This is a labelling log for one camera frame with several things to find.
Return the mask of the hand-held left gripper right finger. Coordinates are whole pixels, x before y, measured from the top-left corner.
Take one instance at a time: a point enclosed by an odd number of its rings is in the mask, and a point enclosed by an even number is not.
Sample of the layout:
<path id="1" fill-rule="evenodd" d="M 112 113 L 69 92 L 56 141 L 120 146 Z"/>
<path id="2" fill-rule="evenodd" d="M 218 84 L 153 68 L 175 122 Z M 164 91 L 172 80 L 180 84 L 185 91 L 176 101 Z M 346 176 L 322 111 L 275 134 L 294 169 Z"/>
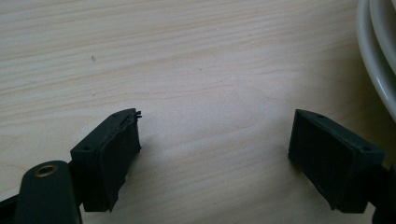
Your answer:
<path id="1" fill-rule="evenodd" d="M 385 151 L 323 115 L 298 109 L 289 158 L 332 209 L 359 214 L 369 202 L 369 173 L 382 165 Z"/>

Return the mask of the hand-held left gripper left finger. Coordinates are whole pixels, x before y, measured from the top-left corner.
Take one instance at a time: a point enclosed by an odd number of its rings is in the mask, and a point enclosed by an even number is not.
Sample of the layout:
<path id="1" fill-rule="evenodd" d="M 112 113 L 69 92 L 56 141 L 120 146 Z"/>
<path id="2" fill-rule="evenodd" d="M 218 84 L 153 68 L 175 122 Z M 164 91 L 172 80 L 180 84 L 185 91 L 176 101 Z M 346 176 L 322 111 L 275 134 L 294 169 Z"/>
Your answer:
<path id="1" fill-rule="evenodd" d="M 141 112 L 121 110 L 107 117 L 71 149 L 71 166 L 86 212 L 111 211 L 134 157 L 140 152 Z"/>

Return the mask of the white plate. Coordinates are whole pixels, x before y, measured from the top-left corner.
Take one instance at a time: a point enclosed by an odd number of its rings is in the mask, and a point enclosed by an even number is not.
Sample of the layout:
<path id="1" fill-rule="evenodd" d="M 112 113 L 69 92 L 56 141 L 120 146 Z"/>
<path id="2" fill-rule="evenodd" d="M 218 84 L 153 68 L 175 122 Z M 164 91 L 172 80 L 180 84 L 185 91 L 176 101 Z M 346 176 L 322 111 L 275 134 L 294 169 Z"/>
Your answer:
<path id="1" fill-rule="evenodd" d="M 396 0 L 370 0 L 375 35 L 389 66 L 396 75 Z"/>
<path id="2" fill-rule="evenodd" d="M 376 92 L 396 123 L 396 76 L 376 40 L 369 5 L 369 0 L 359 0 L 357 8 L 357 38 L 361 57 Z"/>

